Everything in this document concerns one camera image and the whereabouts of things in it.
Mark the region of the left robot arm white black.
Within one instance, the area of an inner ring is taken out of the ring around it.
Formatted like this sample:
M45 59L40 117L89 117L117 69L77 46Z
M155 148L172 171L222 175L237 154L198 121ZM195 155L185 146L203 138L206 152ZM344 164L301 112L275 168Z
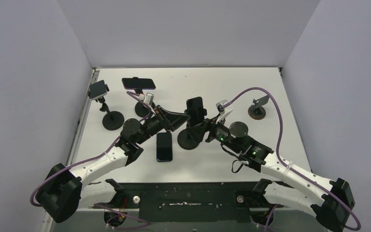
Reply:
M107 179L96 184L95 180L132 164L143 152L139 145L161 130L174 132L190 120L185 113L170 112L159 105L154 111L146 119L126 120L120 136L101 154L69 166L60 163L52 167L32 192L30 203L42 207L57 223L69 219L77 209L97 203L119 207L124 194L117 189L117 183Z

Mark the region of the black smartphone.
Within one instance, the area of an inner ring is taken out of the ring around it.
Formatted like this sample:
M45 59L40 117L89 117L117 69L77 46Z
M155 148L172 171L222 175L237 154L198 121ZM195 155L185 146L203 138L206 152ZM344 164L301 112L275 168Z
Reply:
M172 135L170 132L162 132L157 134L156 159L158 162L172 161Z
M206 116L202 97L188 99L186 101L185 113L190 116L190 120L188 121L189 127L202 123Z

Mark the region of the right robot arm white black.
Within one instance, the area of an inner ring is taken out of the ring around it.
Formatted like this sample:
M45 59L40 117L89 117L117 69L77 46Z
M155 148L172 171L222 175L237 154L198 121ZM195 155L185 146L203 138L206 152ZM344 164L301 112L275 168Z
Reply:
M282 205L305 212L332 232L342 232L352 216L354 197L347 181L332 180L309 172L258 142L248 134L248 126L240 121L225 126L216 119L186 129L196 142L218 141L244 166L272 176L283 185L262 179L252 193L258 206L267 203Z

